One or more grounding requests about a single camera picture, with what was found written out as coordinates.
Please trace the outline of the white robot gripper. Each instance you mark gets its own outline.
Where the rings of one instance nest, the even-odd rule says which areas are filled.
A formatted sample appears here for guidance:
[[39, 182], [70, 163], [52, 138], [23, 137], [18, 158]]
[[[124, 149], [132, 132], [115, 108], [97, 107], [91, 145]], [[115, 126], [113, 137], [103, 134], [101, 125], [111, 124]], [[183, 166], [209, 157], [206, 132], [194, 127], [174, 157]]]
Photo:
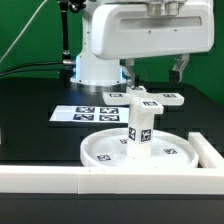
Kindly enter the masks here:
[[135, 85], [134, 60], [176, 55], [169, 81], [181, 82], [189, 53], [207, 52], [214, 43], [213, 0], [170, 3], [105, 4], [92, 18], [92, 51], [104, 60], [121, 59], [122, 77]]

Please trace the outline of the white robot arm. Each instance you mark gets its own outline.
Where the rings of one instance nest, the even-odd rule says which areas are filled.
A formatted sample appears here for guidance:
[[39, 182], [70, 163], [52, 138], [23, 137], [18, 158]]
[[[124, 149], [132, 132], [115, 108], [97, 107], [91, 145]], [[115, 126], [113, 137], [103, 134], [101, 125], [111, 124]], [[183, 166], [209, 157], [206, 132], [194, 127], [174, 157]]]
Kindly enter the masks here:
[[126, 82], [122, 60], [209, 51], [213, 0], [86, 0], [82, 25], [71, 81], [114, 87]]

